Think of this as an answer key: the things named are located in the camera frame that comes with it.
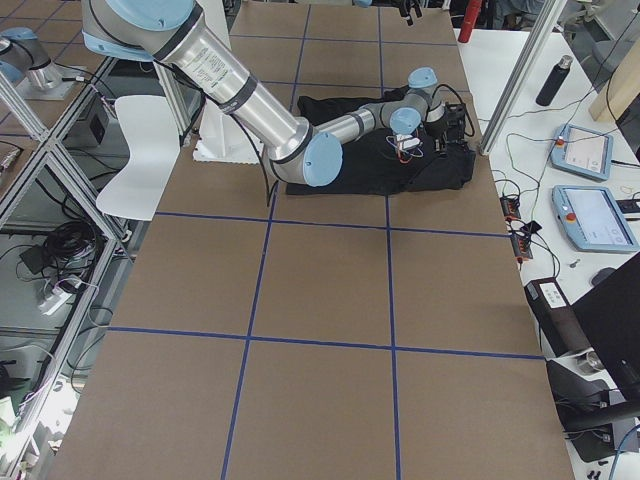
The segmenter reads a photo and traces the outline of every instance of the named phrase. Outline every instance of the computer monitor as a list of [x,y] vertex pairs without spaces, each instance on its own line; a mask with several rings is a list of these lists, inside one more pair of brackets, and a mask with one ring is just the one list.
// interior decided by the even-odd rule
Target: computer monitor
[[618,389],[547,362],[558,415],[585,462],[638,451],[626,432],[640,417],[640,254],[572,305],[580,328]]
[[640,254],[575,302],[573,311],[622,395],[640,401]]

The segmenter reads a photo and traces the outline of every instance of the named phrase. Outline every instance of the white table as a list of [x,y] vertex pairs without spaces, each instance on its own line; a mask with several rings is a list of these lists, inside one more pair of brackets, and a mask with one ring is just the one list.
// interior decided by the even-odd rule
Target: white table
[[[459,44],[476,112],[480,119],[488,120],[491,118],[527,35],[527,32],[475,30],[469,43]],[[540,107],[535,103],[535,98],[551,68],[562,55],[573,56],[564,38],[560,34],[552,34],[542,55],[534,65],[530,78],[526,82],[511,115],[530,110],[544,110],[545,107]],[[562,108],[571,102],[580,100],[590,90],[591,82],[580,65],[574,62],[558,95],[546,108]],[[504,172],[507,178],[518,183],[522,190],[535,187],[535,183],[531,179],[511,167],[511,160],[506,148],[507,135],[518,133],[533,139],[550,139],[553,138],[557,128],[570,119],[572,124],[597,131],[609,132],[615,129],[616,126],[612,123],[598,123],[591,119],[588,108],[595,97],[596,93],[591,92],[580,104],[576,103],[561,111],[527,114],[519,118],[508,119],[498,142],[490,153],[492,168]],[[483,132],[486,125],[487,121],[480,121],[480,128]],[[612,135],[614,137],[613,159],[638,164],[634,153],[620,131],[616,130],[612,132]],[[561,263],[558,282],[569,301],[573,303],[589,291],[591,288],[589,281],[600,269],[618,267],[630,256],[628,254],[579,252],[566,238],[555,218],[551,204],[551,188],[554,185],[597,185],[598,182],[554,169],[550,164],[545,169],[546,159],[551,148],[550,141],[532,142],[512,136],[509,138],[509,145],[513,161],[518,169],[537,179],[541,177],[544,170],[535,209],[533,208],[535,194],[526,193],[521,197],[520,211],[525,221],[531,220],[533,213],[533,219],[542,225],[540,234]],[[494,172],[494,177],[496,179],[503,178],[502,174],[498,172]],[[502,192],[503,185],[504,183],[497,184],[499,192]],[[613,165],[610,179],[602,185],[607,186],[616,199],[631,198],[633,192],[640,191],[640,169]],[[508,193],[513,193],[515,188],[507,186],[506,190]],[[640,238],[640,222],[630,222],[629,225],[636,238]],[[532,250],[534,259],[525,262],[522,267],[523,285],[532,279],[552,275],[552,260],[549,253],[535,245]],[[598,466],[595,462],[585,464],[569,442],[567,442],[567,448],[576,479],[586,478],[590,470],[602,470],[600,479],[607,480],[611,463],[604,467]],[[639,472],[640,453],[625,454],[619,461],[614,478],[615,480],[638,480]]]

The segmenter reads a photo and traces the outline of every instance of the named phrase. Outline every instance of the computer mouse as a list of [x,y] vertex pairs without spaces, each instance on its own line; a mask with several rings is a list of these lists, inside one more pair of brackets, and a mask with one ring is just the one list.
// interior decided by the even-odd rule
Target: computer mouse
[[593,285],[595,287],[596,285],[601,283],[603,280],[605,280],[609,275],[611,275],[615,271],[616,271],[616,269],[613,268],[613,267],[605,267],[605,268],[603,268],[598,273],[596,273],[594,275],[594,277],[591,279],[591,285]]

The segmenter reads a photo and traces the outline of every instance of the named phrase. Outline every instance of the red bottle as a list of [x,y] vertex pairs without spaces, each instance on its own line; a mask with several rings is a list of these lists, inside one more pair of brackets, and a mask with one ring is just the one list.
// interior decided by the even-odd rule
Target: red bottle
[[473,27],[476,26],[476,20],[480,14],[480,8],[482,7],[482,0],[471,0],[467,5],[467,10],[464,13],[464,20],[462,21],[462,28],[460,29],[460,35],[458,35],[458,41],[460,43],[467,43],[471,37]]

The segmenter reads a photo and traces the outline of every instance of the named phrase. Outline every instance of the black cloth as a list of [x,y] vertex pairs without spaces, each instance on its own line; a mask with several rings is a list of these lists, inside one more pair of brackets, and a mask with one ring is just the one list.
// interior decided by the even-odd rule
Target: black cloth
[[[345,113],[353,112],[367,103],[401,100],[407,87],[385,92],[382,98],[329,98],[314,100],[301,96],[298,107],[301,114],[313,125],[320,125]],[[466,142],[460,141],[462,125],[452,122],[446,148],[436,151],[436,141],[419,129],[424,153],[409,163],[401,163],[394,148],[387,142],[392,135],[390,129],[379,129],[362,136],[359,140],[343,145],[343,165],[338,177],[324,187],[288,184],[289,195],[312,194],[373,194],[392,195],[403,191],[460,189],[471,180],[475,160]]]

